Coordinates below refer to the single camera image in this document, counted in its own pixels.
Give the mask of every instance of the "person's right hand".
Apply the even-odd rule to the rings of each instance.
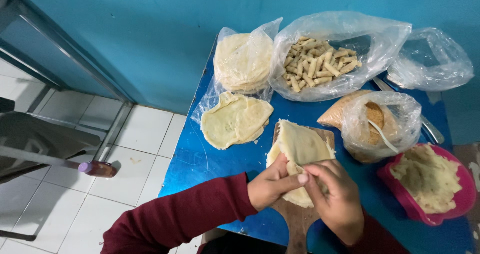
[[[345,245],[355,244],[363,234],[363,211],[358,186],[336,159],[303,165],[309,173],[305,189],[321,220]],[[327,185],[323,194],[314,176]]]

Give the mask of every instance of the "person's left hand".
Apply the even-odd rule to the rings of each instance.
[[[284,193],[308,182],[309,176],[304,173],[289,176],[287,162],[285,155],[280,153],[272,165],[247,185],[250,203],[257,211],[262,211]]]

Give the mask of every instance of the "hand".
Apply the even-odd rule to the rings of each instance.
[[[305,173],[289,176],[287,162],[285,155],[280,153],[272,165],[247,185],[250,203],[257,211],[262,211],[284,193],[303,186],[309,180]]]
[[[321,220],[346,245],[355,244],[363,234],[363,211],[358,186],[336,159],[303,165],[309,173],[305,189]],[[327,185],[323,194],[314,176]]]

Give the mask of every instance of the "wooden cutting board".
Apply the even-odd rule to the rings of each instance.
[[[315,130],[324,141],[328,141],[328,144],[333,150],[335,149],[335,136],[333,132],[312,127],[307,128]],[[280,125],[277,122],[273,131],[273,143],[277,140],[279,130]],[[286,225],[288,226],[288,246],[285,253],[307,253],[308,228],[315,222],[315,220],[319,219],[315,208],[303,208],[291,202],[287,202],[283,198],[274,202],[270,207],[283,216]]]

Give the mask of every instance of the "white tile floor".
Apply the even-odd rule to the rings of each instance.
[[[43,86],[0,61],[0,96],[14,98],[19,111],[27,110]],[[108,129],[120,105],[108,98],[50,90],[35,113]],[[107,161],[121,166],[111,179],[47,167],[0,184],[0,230],[37,235],[33,242],[0,237],[0,254],[99,253],[103,232],[120,214],[157,197],[185,119],[134,106],[114,145],[109,145]],[[87,155],[73,160],[91,159],[95,150],[86,148]],[[170,254],[194,254],[200,240],[201,236]]]

